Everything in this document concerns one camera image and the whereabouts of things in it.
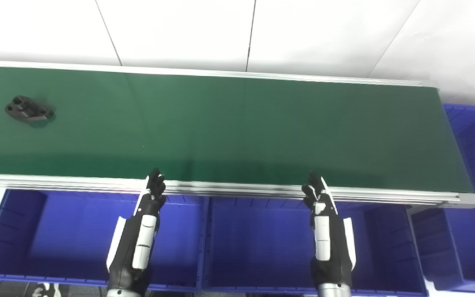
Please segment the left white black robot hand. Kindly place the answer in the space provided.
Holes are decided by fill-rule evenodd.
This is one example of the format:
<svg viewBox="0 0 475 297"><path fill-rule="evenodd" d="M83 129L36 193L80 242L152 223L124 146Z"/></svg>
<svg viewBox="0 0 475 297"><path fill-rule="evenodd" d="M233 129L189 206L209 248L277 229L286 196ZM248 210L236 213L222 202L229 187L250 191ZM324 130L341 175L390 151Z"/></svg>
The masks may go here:
<svg viewBox="0 0 475 297"><path fill-rule="evenodd" d="M146 177L133 215L119 217L106 261L108 297L143 297L151 283L150 257L160 228L160 210L167 197L158 168Z"/></svg>

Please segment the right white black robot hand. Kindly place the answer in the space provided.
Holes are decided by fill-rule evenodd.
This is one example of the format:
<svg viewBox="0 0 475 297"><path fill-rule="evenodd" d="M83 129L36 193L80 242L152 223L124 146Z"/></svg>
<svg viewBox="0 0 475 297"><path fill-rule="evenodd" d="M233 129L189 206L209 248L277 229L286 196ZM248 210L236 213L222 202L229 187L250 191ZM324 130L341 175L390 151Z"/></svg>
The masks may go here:
<svg viewBox="0 0 475 297"><path fill-rule="evenodd" d="M319 292L333 288L347 291L356 265L352 220L339 216L328 185L315 171L310 171L308 183L301 189L314 234L315 255L310 266L315 287Z"/></svg>

